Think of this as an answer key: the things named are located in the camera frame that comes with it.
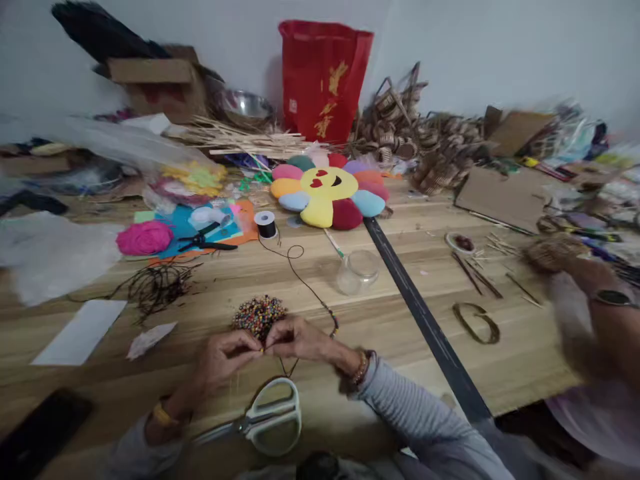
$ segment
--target blue paper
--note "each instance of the blue paper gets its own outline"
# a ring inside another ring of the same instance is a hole
[[[231,215],[231,218],[234,218],[233,212],[231,211],[230,208],[226,207],[226,208],[222,208],[221,210],[225,214]],[[178,238],[193,237],[198,233],[198,230],[193,228],[193,226],[191,226],[191,224],[189,223],[189,217],[191,216],[192,211],[193,209],[189,207],[185,207],[184,205],[178,205],[174,210],[174,212],[171,214],[170,218],[168,219],[156,214],[155,218],[167,223],[171,227],[171,230],[173,231],[173,239],[171,240],[171,243],[169,244],[166,250],[158,254],[159,258],[164,259],[164,258],[180,255],[181,253],[184,253],[186,251],[200,250],[197,247],[191,247],[182,252],[178,252],[180,248],[184,247],[189,243],[186,240],[178,241]],[[208,242],[221,242],[222,240],[231,238],[232,236],[240,232],[241,232],[240,228],[238,228],[236,223],[232,221],[230,224],[228,224],[224,228],[218,227],[215,230],[210,231],[205,235],[205,238]]]

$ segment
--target black phone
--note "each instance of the black phone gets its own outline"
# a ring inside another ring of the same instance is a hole
[[[10,480],[34,479],[62,450],[93,410],[71,390],[56,390],[0,443],[0,472]]]

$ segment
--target person's right hand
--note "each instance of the person's right hand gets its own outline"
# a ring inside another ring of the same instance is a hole
[[[294,315],[273,324],[265,342],[265,354],[329,363],[350,377],[360,366],[360,354],[356,350]]]

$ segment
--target black strip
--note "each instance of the black strip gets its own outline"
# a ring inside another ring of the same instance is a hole
[[[480,392],[453,351],[440,325],[433,318],[422,295],[409,278],[380,225],[374,218],[366,218],[365,225],[467,419],[470,423],[490,419],[491,412]]]

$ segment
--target gray sleeve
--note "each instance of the gray sleeve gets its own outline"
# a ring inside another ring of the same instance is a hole
[[[441,478],[513,480],[472,426],[375,353],[352,398],[369,404],[407,442],[420,462]]]
[[[156,478],[172,467],[182,450],[182,441],[157,447],[147,444],[145,425],[149,415],[138,421],[124,434],[100,469],[100,480],[144,480]]]

